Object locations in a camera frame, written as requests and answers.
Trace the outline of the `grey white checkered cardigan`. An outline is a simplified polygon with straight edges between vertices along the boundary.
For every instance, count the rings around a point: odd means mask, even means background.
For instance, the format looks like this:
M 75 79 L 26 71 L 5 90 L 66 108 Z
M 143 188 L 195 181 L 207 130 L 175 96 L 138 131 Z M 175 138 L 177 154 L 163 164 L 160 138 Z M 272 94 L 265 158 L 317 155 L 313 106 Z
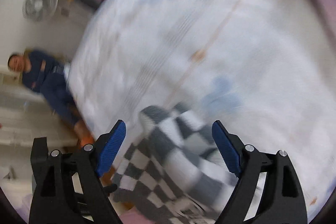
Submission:
M 214 223 L 236 184 L 211 126 L 179 103 L 139 113 L 142 135 L 113 176 L 115 202 L 134 205 L 155 223 Z

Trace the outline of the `white standing fan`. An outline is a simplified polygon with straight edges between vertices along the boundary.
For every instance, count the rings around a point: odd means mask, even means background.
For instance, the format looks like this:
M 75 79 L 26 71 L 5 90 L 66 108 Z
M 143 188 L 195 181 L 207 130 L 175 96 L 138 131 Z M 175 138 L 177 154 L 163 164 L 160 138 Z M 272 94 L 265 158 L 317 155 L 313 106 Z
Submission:
M 51 18 L 58 6 L 58 0 L 24 0 L 23 17 L 34 22 Z

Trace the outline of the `person in dark blue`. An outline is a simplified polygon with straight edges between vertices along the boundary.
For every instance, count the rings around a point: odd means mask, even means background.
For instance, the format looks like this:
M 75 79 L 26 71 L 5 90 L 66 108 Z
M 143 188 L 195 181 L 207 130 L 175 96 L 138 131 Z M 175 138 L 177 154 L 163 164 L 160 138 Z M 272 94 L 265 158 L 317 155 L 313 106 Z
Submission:
M 45 98 L 52 110 L 73 127 L 80 140 L 92 137 L 83 119 L 70 108 L 75 102 L 67 88 L 64 65 L 60 61 L 43 51 L 32 50 L 26 55 L 13 53 L 7 66 L 22 75 L 22 84 L 26 88 Z

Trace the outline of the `white patterned bed sheet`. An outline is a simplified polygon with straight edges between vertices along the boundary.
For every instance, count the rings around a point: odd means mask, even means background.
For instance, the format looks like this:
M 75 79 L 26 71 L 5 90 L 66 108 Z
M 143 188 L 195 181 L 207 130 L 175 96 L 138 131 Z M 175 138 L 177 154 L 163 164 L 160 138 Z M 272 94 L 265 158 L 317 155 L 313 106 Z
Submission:
M 335 39 L 312 0 L 105 0 L 68 86 L 95 137 L 179 103 L 259 151 L 288 153 L 309 221 L 335 188 Z

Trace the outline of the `pink trousers of operator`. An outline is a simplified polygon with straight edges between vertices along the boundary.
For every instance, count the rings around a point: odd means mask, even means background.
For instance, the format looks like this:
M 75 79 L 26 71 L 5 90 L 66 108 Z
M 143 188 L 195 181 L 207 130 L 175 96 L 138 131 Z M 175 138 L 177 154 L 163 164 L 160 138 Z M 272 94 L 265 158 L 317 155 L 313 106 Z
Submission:
M 123 224 L 155 224 L 155 222 L 141 214 L 136 207 L 132 207 L 130 210 L 122 213 L 119 218 Z

